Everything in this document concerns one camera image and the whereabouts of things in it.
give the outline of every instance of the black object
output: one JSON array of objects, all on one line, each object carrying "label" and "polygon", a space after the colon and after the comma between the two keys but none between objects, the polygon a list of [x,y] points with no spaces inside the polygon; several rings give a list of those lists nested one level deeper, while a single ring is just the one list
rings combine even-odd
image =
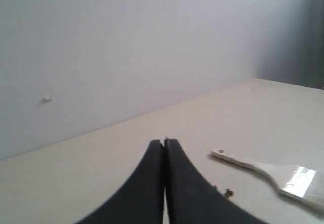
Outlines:
[{"label": "black object", "polygon": [[124,185],[78,224],[162,224],[163,173],[163,146],[159,140],[153,140]]},{"label": "black object", "polygon": [[189,161],[176,139],[166,139],[164,145],[170,224],[265,224],[211,186]]}]

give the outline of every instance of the black curved piece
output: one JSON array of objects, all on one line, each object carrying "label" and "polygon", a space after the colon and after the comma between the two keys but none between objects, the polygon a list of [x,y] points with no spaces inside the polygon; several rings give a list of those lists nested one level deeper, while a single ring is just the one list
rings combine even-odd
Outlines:
[{"label": "black curved piece", "polygon": [[176,139],[165,142],[170,224],[265,224],[223,197],[195,169]]},{"label": "black curved piece", "polygon": [[159,140],[151,141],[141,162],[124,185],[78,224],[162,224],[163,151]]}]

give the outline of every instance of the gray wall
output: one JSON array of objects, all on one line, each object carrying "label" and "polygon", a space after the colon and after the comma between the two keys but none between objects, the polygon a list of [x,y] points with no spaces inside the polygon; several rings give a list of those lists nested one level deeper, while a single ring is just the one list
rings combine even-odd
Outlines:
[{"label": "gray wall", "polygon": [[0,159],[258,77],[299,46],[309,5],[0,0]]}]

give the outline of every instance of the white wall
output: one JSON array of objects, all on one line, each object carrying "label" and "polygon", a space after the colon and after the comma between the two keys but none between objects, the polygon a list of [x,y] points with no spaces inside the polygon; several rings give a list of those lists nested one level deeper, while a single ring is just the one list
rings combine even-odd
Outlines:
[{"label": "white wall", "polygon": [[256,76],[304,4],[0,0],[0,159]]}]

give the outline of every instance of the paintbrush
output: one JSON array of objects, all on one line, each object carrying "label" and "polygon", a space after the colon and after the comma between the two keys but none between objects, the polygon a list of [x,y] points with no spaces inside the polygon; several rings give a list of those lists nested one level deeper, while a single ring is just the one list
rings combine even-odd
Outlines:
[{"label": "paintbrush", "polygon": [[298,165],[275,166],[240,159],[219,149],[213,149],[211,153],[218,159],[263,175],[271,181],[280,194],[324,213],[324,174],[322,172]]}]

